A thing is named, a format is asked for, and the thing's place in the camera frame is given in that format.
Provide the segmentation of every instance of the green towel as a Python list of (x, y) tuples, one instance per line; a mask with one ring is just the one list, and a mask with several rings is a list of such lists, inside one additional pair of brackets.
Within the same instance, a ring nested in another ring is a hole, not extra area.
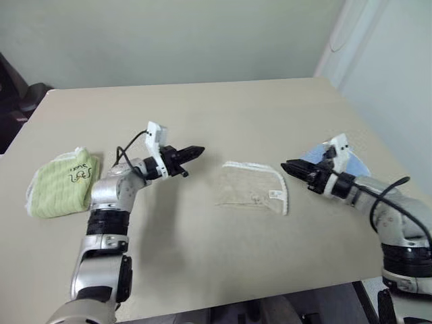
[(30, 216), (52, 218), (85, 211), (92, 185), (99, 178), (99, 159), (78, 147), (41, 167), (27, 189)]

